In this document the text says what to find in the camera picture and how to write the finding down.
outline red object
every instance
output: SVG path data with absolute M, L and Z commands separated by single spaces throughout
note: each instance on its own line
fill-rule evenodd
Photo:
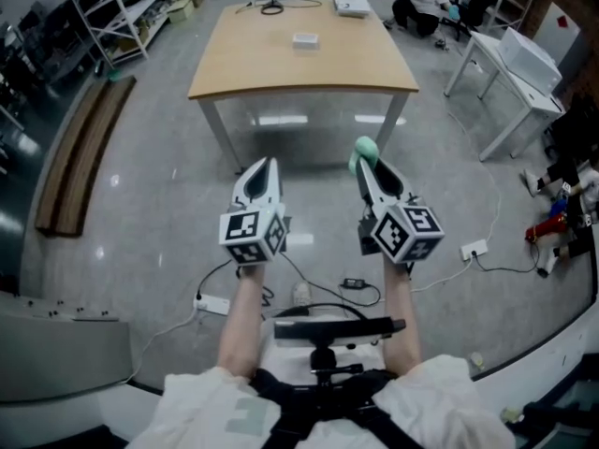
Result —
M 538 238 L 548 235 L 549 233 L 563 233 L 567 231 L 568 225 L 565 222 L 565 216 L 560 213 L 556 214 L 553 218 L 549 218 L 543 223 L 528 228 L 526 230 L 525 239 L 531 243 L 534 243 Z
M 560 28 L 568 28 L 568 19 L 565 18 L 565 15 L 558 19 L 558 25 L 560 25 Z

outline power strip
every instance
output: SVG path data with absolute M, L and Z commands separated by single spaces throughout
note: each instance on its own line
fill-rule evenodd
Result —
M 480 256 L 489 251 L 487 247 L 487 241 L 485 239 L 479 239 L 474 243 L 465 244 L 460 248 L 461 259 L 464 261 L 468 261 L 472 259 L 472 253 L 475 253 L 476 256 Z
M 228 315 L 231 301 L 222 297 L 202 295 L 201 299 L 194 298 L 194 308 L 198 311 L 211 312 L 213 314 Z

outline wooden bench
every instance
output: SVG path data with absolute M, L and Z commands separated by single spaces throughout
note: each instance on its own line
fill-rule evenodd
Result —
M 54 155 L 54 161 L 37 207 L 36 228 L 42 233 L 51 233 L 56 227 L 67 176 L 72 168 L 74 156 L 79 150 L 85 128 L 95 115 L 98 101 L 107 90 L 107 81 L 92 84 L 66 128 L 63 140 Z
M 71 122 L 72 131 L 69 133 L 69 125 L 69 134 L 61 142 L 46 182 L 36 221 L 36 228 L 42 233 L 64 237 L 83 233 L 97 170 L 135 83 L 134 77 L 127 77 L 115 83 L 97 83 L 88 90 Z

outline shiny floor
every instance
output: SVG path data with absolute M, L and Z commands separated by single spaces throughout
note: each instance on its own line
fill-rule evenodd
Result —
M 92 62 L 84 61 L 89 69 Z M 4 115 L 0 116 L 0 273 L 19 276 L 27 217 L 45 157 L 73 98 L 85 82 L 88 69 L 75 70 L 48 92 L 40 89 L 20 107 L 17 119 L 21 131 Z
M 23 292 L 119 315 L 130 324 L 134 357 L 152 334 L 189 315 L 199 281 L 226 261 L 217 244 L 218 218 L 235 176 L 186 94 L 220 11 L 245 1 L 206 0 L 190 20 L 164 29 L 149 61 L 126 69 L 139 82 L 106 150 L 83 237 L 45 240 L 28 231 Z M 386 16 L 393 0 L 370 2 Z M 542 172 L 548 165 L 540 141 L 514 160 L 508 154 L 516 143 L 512 138 L 484 166 L 479 163 L 476 154 L 517 114 L 520 103 L 501 81 L 484 102 L 475 97 L 487 76 L 479 57 L 445 98 L 442 90 L 465 46 L 445 32 L 449 51 L 436 49 L 434 37 L 391 33 L 421 91 L 408 100 L 385 157 L 435 209 L 446 231 L 433 256 L 416 265 L 416 288 L 463 269 L 460 246 L 488 236 L 498 197 L 488 171 L 502 202 L 489 253 L 481 259 L 487 267 L 529 268 L 524 229 L 549 206 L 546 196 L 532 199 L 519 178 L 524 167 Z M 357 137 L 376 135 L 388 102 L 388 96 L 373 94 L 293 94 L 219 104 L 244 164 L 263 155 L 279 159 L 293 217 L 288 255 L 308 278 L 331 288 L 344 277 L 382 287 L 380 255 L 359 253 L 357 224 L 364 205 L 346 162 Z M 272 308 L 289 305 L 298 281 L 283 258 L 268 266 Z M 208 280 L 204 292 L 233 297 L 235 288 L 234 271 L 226 268 Z M 485 368 L 492 368 L 567 323 L 589 304 L 591 292 L 588 256 L 557 268 L 546 280 L 534 271 L 485 273 L 472 266 L 450 282 L 414 294 L 424 354 L 479 352 Z M 363 303 L 373 297 L 346 296 Z M 335 300 L 317 289 L 314 299 Z M 382 311 L 382 304 L 366 310 Z M 170 372 L 209 368 L 223 324 L 224 318 L 207 315 L 201 325 L 158 339 L 137 380 L 161 387 Z

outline harness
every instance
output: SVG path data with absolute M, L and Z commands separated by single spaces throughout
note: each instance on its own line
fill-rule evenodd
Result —
M 396 377 L 385 370 L 368 370 L 339 384 L 331 383 L 328 377 L 328 384 L 292 385 L 258 369 L 250 385 L 261 398 L 281 407 L 281 417 L 262 449 L 294 449 L 308 439 L 317 422 L 334 419 L 353 421 L 386 447 L 422 449 L 373 402 L 373 395 Z

